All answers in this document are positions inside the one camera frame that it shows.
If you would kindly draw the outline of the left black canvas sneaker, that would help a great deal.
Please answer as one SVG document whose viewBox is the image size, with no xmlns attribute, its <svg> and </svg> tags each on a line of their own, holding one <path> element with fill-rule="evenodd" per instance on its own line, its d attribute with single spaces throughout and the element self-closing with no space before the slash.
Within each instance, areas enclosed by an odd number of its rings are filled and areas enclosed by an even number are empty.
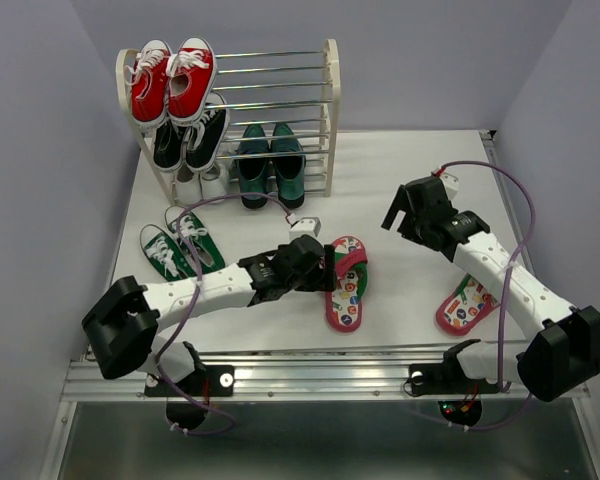
<svg viewBox="0 0 600 480">
<path fill-rule="evenodd" d="M 164 173 L 177 170 L 183 162 L 182 158 L 183 131 L 166 122 L 155 132 L 153 147 L 153 164 Z"/>
</svg>

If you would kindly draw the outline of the left red canvas sneaker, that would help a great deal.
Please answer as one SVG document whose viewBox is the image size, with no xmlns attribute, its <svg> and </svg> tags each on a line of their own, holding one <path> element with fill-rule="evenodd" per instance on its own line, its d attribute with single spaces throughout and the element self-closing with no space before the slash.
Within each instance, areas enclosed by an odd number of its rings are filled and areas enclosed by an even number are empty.
<svg viewBox="0 0 600 480">
<path fill-rule="evenodd" d="M 128 67 L 131 92 L 131 114 L 141 130 L 160 127 L 166 117 L 167 62 L 169 45 L 162 40 L 150 40 L 136 54 Z"/>
</svg>

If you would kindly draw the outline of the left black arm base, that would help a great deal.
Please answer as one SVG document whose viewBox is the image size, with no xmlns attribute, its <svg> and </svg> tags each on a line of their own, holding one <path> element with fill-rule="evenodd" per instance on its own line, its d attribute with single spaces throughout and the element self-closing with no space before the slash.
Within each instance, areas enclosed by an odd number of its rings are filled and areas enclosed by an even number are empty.
<svg viewBox="0 0 600 480">
<path fill-rule="evenodd" d="M 235 368 L 207 365 L 177 383 L 148 374 L 144 396 L 164 399 L 165 418 L 171 431 L 184 436 L 211 436 L 236 426 L 234 416 L 213 403 L 233 396 Z"/>
</svg>

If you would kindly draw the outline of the right green canvas sneaker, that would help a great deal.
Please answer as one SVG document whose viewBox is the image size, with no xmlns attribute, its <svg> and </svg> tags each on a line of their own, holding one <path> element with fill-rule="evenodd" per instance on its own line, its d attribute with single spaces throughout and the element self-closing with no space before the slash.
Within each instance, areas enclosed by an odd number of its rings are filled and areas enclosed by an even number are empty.
<svg viewBox="0 0 600 480">
<path fill-rule="evenodd" d="M 195 248 L 203 274 L 221 270 L 226 266 L 209 230 L 192 211 L 180 206 L 171 206 L 166 209 L 164 220 L 168 231 L 174 236 L 192 267 L 195 266 L 195 261 L 186 242 Z"/>
</svg>

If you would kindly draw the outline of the aluminium mounting rail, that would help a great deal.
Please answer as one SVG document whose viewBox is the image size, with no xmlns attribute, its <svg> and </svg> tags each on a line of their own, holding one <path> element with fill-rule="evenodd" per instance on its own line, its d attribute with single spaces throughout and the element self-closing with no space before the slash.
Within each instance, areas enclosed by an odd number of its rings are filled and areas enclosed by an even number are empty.
<svg viewBox="0 0 600 480">
<path fill-rule="evenodd" d="M 409 396 L 402 385 L 413 364 L 442 360 L 443 345 L 411 348 L 354 349 L 269 354 L 203 354 L 209 366 L 234 367 L 231 397 L 223 402 L 400 401 Z M 102 378 L 94 361 L 70 364 L 61 399 L 73 402 L 148 401 L 146 376 L 131 373 Z"/>
</svg>

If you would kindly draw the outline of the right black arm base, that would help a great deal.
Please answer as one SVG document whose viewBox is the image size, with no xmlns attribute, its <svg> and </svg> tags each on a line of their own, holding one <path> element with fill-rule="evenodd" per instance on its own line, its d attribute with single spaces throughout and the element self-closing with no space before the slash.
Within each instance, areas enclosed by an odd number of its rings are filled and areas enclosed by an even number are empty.
<svg viewBox="0 0 600 480">
<path fill-rule="evenodd" d="M 408 367 L 403 391 L 410 397 L 442 396 L 438 408 L 448 424 L 468 430 L 482 416 L 478 396 L 490 386 L 484 380 L 469 379 L 454 363 L 420 363 Z"/>
</svg>

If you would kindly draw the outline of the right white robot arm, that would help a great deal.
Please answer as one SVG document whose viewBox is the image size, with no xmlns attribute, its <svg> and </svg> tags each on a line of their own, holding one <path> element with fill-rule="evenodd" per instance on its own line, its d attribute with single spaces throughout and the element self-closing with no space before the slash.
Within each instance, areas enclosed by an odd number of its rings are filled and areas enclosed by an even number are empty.
<svg viewBox="0 0 600 480">
<path fill-rule="evenodd" d="M 518 325 L 524 342 L 465 340 L 439 363 L 413 364 L 406 380 L 413 397 L 497 392 L 516 383 L 551 402 L 600 374 L 600 312 L 576 307 L 512 260 L 489 225 L 453 207 L 451 181 L 430 175 L 398 188 L 382 222 L 415 244 L 441 253 L 486 288 Z"/>
</svg>

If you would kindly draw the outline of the left green canvas sneaker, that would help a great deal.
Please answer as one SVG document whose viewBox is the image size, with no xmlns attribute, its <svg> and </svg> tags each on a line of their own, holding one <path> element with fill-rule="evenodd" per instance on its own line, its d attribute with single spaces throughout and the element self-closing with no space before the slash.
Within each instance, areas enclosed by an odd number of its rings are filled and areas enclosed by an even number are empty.
<svg viewBox="0 0 600 480">
<path fill-rule="evenodd" d="M 179 251 L 162 228 L 153 224 L 144 226 L 140 231 L 139 241 L 145 258 L 165 280 L 182 278 Z"/>
</svg>

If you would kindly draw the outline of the teal leather loafer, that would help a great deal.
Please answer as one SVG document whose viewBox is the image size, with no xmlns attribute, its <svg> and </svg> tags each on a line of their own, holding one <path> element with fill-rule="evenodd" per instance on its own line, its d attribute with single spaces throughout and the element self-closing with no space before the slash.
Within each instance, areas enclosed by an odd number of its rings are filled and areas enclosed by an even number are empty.
<svg viewBox="0 0 600 480">
<path fill-rule="evenodd" d="M 248 209 L 262 208 L 267 199 L 267 178 L 270 153 L 269 143 L 261 125 L 249 125 L 243 134 L 236 153 L 238 184 L 242 204 Z"/>
<path fill-rule="evenodd" d="M 279 200 L 289 209 L 304 204 L 304 173 L 306 158 L 292 129 L 286 123 L 276 123 L 270 152 L 276 176 Z"/>
</svg>

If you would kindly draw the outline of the right white sneaker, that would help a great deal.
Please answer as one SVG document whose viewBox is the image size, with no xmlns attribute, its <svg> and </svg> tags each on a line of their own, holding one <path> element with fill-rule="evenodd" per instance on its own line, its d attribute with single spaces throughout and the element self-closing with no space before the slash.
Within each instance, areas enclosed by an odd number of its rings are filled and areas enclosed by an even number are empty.
<svg viewBox="0 0 600 480">
<path fill-rule="evenodd" d="M 229 173 L 226 166 L 215 160 L 200 174 L 200 186 L 203 200 L 209 200 L 211 203 L 223 201 L 229 187 Z"/>
</svg>

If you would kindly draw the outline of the right black canvas sneaker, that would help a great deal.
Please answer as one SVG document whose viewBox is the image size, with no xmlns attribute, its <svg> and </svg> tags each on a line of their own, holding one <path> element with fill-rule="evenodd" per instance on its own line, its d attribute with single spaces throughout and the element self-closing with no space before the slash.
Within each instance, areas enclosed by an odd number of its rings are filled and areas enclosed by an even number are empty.
<svg viewBox="0 0 600 480">
<path fill-rule="evenodd" d="M 230 123 L 225 99 L 217 93 L 207 97 L 205 109 L 199 120 L 183 136 L 182 152 L 185 165 L 194 173 L 209 170 Z"/>
</svg>

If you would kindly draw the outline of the black canvas sneaker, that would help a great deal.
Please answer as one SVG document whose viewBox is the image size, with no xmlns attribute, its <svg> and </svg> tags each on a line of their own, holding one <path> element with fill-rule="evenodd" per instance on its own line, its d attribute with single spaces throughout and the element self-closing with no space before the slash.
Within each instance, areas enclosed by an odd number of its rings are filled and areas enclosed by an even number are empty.
<svg viewBox="0 0 600 480">
<path fill-rule="evenodd" d="M 217 93 L 207 97 L 205 109 L 199 120 L 183 136 L 182 152 L 185 165 L 194 173 L 209 170 L 230 123 L 225 99 Z"/>
<path fill-rule="evenodd" d="M 153 164 L 164 173 L 177 170 L 183 162 L 182 158 L 183 131 L 166 122 L 155 132 L 153 147 Z"/>
</svg>

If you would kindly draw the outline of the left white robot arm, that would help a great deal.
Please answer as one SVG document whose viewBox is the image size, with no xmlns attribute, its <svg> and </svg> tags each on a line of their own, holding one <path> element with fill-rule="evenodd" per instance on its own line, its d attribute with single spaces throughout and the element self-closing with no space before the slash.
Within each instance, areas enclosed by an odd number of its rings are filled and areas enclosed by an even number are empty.
<svg viewBox="0 0 600 480">
<path fill-rule="evenodd" d="M 191 318 L 279 300 L 291 291 L 331 292 L 335 248 L 302 235 L 275 251 L 243 258 L 199 279 L 139 284 L 115 281 L 82 321 L 102 377 L 143 372 L 179 393 L 195 392 L 203 364 L 193 346 L 161 332 Z"/>
</svg>

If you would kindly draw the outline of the right red canvas sneaker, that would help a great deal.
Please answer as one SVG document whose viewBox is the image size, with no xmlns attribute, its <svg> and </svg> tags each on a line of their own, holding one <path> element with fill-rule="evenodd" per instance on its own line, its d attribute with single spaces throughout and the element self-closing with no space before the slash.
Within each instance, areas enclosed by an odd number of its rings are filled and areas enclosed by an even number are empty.
<svg viewBox="0 0 600 480">
<path fill-rule="evenodd" d="M 185 40 L 170 56 L 166 66 L 167 109 L 172 123 L 188 127 L 200 119 L 216 73 L 215 54 L 203 38 Z"/>
</svg>

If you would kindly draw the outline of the pink patterned flip-flop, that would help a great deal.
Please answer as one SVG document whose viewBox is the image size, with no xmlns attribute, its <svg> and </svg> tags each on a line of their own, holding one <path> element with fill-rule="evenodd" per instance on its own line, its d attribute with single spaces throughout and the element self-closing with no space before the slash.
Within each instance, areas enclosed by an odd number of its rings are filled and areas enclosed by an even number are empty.
<svg viewBox="0 0 600 480">
<path fill-rule="evenodd" d="M 438 327 L 453 336 L 467 335 L 499 308 L 499 303 L 474 277 L 466 274 L 435 312 Z"/>
<path fill-rule="evenodd" d="M 341 236 L 332 245 L 336 283 L 334 291 L 325 294 L 325 318 L 333 330 L 349 334 L 362 321 L 362 297 L 369 280 L 368 257 L 363 242 L 354 236 Z"/>
</svg>

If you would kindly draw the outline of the red canvas sneaker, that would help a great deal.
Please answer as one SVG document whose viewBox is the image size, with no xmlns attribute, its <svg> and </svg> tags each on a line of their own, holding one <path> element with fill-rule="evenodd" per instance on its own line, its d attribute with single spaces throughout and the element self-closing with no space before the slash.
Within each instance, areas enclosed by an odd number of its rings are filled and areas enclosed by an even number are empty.
<svg viewBox="0 0 600 480">
<path fill-rule="evenodd" d="M 131 92 L 131 114 L 141 130 L 160 127 L 166 117 L 167 62 L 169 45 L 162 40 L 150 40 L 136 54 L 128 67 Z"/>
<path fill-rule="evenodd" d="M 203 38 L 185 40 L 170 56 L 166 66 L 167 109 L 172 123 L 188 127 L 200 119 L 216 73 L 215 54 Z"/>
</svg>

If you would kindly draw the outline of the green canvas sneaker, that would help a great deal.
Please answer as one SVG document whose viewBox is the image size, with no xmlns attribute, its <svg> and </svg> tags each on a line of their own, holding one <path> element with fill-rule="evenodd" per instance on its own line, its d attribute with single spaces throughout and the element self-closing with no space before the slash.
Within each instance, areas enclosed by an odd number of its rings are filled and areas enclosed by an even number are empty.
<svg viewBox="0 0 600 480">
<path fill-rule="evenodd" d="M 195 266 L 195 261 L 186 242 L 195 248 L 203 274 L 221 270 L 226 266 L 209 230 L 192 211 L 180 206 L 171 206 L 166 209 L 164 220 L 168 231 L 174 236 L 192 267 Z"/>
<path fill-rule="evenodd" d="M 165 280 L 182 278 L 179 251 L 162 228 L 153 224 L 144 226 L 140 231 L 139 241 L 145 258 Z"/>
</svg>

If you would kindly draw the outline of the cream shoe rack chrome bars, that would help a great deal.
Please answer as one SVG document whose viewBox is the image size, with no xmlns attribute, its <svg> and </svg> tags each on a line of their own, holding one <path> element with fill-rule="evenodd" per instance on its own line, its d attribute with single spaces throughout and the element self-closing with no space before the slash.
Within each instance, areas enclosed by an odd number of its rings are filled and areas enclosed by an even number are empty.
<svg viewBox="0 0 600 480">
<path fill-rule="evenodd" d="M 213 91 L 226 102 L 211 105 L 225 109 L 230 123 L 221 141 L 218 161 L 230 168 L 232 186 L 237 186 L 235 162 L 257 159 L 257 154 L 239 154 L 244 131 L 251 125 L 265 130 L 268 141 L 276 137 L 273 127 L 287 124 L 301 143 L 306 159 L 307 194 L 332 193 L 341 75 L 337 42 L 328 39 L 320 49 L 215 54 L 218 66 Z"/>
</svg>

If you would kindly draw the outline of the white sneaker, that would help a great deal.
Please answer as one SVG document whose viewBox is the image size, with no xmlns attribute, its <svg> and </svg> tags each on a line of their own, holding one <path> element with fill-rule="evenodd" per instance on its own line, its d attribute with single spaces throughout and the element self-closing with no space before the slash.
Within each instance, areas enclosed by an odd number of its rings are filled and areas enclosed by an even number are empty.
<svg viewBox="0 0 600 480">
<path fill-rule="evenodd" d="M 174 199 L 180 205 L 195 204 L 202 199 L 199 175 L 186 165 L 183 165 L 175 175 Z"/>
<path fill-rule="evenodd" d="M 226 166 L 215 160 L 200 174 L 200 186 L 203 200 L 209 200 L 211 203 L 223 201 L 229 187 L 229 173 Z"/>
</svg>

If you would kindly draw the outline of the left white sneaker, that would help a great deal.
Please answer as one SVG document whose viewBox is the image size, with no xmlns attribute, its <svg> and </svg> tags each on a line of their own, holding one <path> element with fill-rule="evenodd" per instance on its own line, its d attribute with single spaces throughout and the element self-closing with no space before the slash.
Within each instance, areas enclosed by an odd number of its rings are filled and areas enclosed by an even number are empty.
<svg viewBox="0 0 600 480">
<path fill-rule="evenodd" d="M 180 205 L 195 204 L 202 199 L 199 175 L 186 165 L 183 165 L 175 175 L 174 199 Z"/>
</svg>

